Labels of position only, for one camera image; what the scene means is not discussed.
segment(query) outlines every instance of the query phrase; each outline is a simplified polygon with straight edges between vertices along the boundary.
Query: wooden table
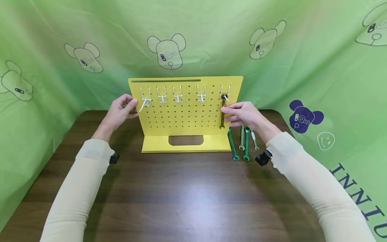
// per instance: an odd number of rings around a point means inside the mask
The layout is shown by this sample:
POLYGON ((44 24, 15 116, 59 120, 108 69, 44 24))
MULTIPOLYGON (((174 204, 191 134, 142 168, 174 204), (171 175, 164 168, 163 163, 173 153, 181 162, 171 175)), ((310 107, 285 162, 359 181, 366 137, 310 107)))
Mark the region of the wooden table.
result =
MULTIPOLYGON (((289 132, 279 113, 262 113, 289 132)), ((39 241, 77 152, 105 114, 78 117, 0 233, 1 242, 39 241)), ((240 128, 232 134, 239 144, 240 128)), ((102 180, 86 242, 324 241, 309 204, 271 163, 260 167, 254 161, 252 142, 247 163, 234 162, 228 152, 141 154, 142 140, 138 120, 114 133, 110 144, 121 157, 102 180)), ((265 146, 257 141, 262 152, 265 146)))

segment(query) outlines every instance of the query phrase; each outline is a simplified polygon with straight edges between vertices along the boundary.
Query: forearm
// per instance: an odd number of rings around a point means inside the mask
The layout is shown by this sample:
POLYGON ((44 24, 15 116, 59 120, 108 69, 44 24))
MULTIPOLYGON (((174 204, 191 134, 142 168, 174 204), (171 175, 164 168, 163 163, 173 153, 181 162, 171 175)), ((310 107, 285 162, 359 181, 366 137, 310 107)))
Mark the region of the forearm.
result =
POLYGON ((274 136, 281 133, 281 130, 272 124, 267 118, 265 118, 262 114, 257 117, 257 121, 254 127, 251 127, 254 132, 256 132, 262 139, 264 143, 267 143, 274 136))
POLYGON ((102 121, 91 138, 100 139, 109 143, 113 131, 114 130, 111 125, 105 124, 105 122, 102 121))
POLYGON ((375 241, 354 201, 336 178, 288 133, 266 144, 272 163, 310 203, 328 242, 375 241))
POLYGON ((41 242, 83 241, 86 220, 113 153, 103 140, 85 142, 53 202, 41 242))

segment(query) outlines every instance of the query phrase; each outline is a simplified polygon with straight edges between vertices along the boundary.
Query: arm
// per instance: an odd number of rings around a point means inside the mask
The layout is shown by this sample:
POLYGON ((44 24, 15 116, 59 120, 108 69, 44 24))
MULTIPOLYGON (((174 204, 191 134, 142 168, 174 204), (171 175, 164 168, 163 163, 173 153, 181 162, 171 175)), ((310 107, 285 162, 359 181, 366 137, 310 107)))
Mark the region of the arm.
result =
POLYGON ((273 166, 281 172, 316 211, 328 242, 375 241, 360 209, 336 178, 310 156, 292 136, 281 132, 251 102, 222 108, 234 121, 260 135, 272 153, 273 166))
POLYGON ((84 143, 52 204, 41 242, 83 241, 86 220, 114 154, 108 142, 127 118, 137 116, 130 114, 136 104, 128 94, 113 101, 97 131, 84 143))

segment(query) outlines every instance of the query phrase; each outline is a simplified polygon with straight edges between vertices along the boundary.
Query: gold wrench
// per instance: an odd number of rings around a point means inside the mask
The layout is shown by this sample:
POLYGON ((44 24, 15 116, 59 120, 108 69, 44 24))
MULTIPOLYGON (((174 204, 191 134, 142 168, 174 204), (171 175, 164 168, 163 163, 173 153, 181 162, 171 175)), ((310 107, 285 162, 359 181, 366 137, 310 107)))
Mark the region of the gold wrench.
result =
MULTIPOLYGON (((222 107, 225 107, 226 106, 226 100, 227 100, 227 94, 226 93, 224 93, 224 94, 222 94, 222 107)), ((221 128, 224 128, 224 113, 222 112, 222 117, 221 117, 221 122, 220 122, 220 126, 219 126, 219 128, 221 129, 221 128)))

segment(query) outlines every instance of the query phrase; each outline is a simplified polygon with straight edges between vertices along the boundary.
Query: bear face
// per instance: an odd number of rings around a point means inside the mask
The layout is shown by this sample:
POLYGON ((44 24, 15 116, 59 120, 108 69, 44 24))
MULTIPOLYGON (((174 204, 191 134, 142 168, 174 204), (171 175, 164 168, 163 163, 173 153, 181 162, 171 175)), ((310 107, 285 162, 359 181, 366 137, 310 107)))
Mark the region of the bear face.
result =
POLYGON ((289 106, 294 111, 289 118, 290 127, 297 133, 304 134, 310 124, 320 124, 324 119, 322 112, 310 111, 300 100, 292 101, 289 106))
POLYGON ((364 18, 363 26, 367 28, 356 38, 357 43, 371 46, 387 45, 387 3, 371 10, 364 18))
POLYGON ((274 29, 265 32, 264 29, 259 28, 254 31, 250 37, 250 45, 254 46, 250 52, 250 58, 261 59, 269 54, 273 49, 275 39, 283 33, 285 27, 286 21, 282 20, 274 29))
POLYGON ((21 101, 29 101, 32 99, 33 86, 21 77, 21 69, 13 62, 8 61, 9 69, 3 77, 0 77, 0 93, 11 92, 21 101))
POLYGON ((180 51, 185 49, 185 39, 181 34, 175 34, 171 40, 160 41, 150 36, 147 45, 150 51, 157 54, 158 64, 165 69, 177 69, 183 65, 180 51))
POLYGON ((100 73, 103 71, 101 64, 97 61, 99 50, 92 43, 86 43, 83 48, 74 48, 65 44, 66 52, 69 56, 78 60, 79 65, 88 72, 100 73))
POLYGON ((277 31, 270 29, 259 36, 255 42, 255 48, 251 51, 250 57, 252 59, 261 59, 265 57, 273 49, 274 40, 277 37, 277 31))

